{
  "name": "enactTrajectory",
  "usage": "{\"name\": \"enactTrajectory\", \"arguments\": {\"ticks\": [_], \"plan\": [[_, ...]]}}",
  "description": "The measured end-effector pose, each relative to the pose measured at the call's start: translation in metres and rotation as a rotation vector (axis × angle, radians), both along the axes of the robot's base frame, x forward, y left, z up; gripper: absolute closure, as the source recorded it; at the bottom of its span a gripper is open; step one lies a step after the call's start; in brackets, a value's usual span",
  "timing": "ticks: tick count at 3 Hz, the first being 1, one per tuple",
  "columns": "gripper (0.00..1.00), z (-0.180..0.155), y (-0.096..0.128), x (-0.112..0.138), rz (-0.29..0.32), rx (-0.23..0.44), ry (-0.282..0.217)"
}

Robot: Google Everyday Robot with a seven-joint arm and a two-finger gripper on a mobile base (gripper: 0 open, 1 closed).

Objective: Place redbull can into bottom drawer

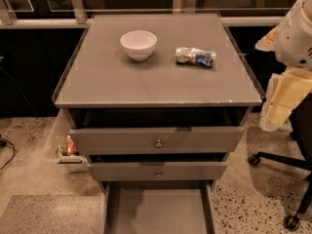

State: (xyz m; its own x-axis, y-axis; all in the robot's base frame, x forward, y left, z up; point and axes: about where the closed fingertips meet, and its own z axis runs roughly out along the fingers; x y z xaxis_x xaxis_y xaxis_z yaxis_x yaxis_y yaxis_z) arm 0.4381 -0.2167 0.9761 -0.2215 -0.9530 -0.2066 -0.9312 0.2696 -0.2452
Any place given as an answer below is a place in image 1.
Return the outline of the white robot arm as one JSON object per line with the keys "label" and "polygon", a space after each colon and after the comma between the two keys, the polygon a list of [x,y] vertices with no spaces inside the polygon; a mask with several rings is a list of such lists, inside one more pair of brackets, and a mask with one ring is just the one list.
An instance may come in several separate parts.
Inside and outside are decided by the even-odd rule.
{"label": "white robot arm", "polygon": [[297,0],[278,26],[255,44],[287,68],[269,79],[259,126],[274,132],[312,91],[312,0]]}

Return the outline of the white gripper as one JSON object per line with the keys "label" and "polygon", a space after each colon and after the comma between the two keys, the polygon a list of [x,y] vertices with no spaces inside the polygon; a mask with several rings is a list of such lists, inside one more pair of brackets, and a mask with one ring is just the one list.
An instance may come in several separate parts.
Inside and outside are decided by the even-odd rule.
{"label": "white gripper", "polygon": [[277,61],[297,66],[282,74],[273,73],[269,80],[259,126],[274,132],[312,91],[312,71],[307,69],[312,67],[312,0],[297,0],[278,27],[258,40],[255,48],[275,51]]}

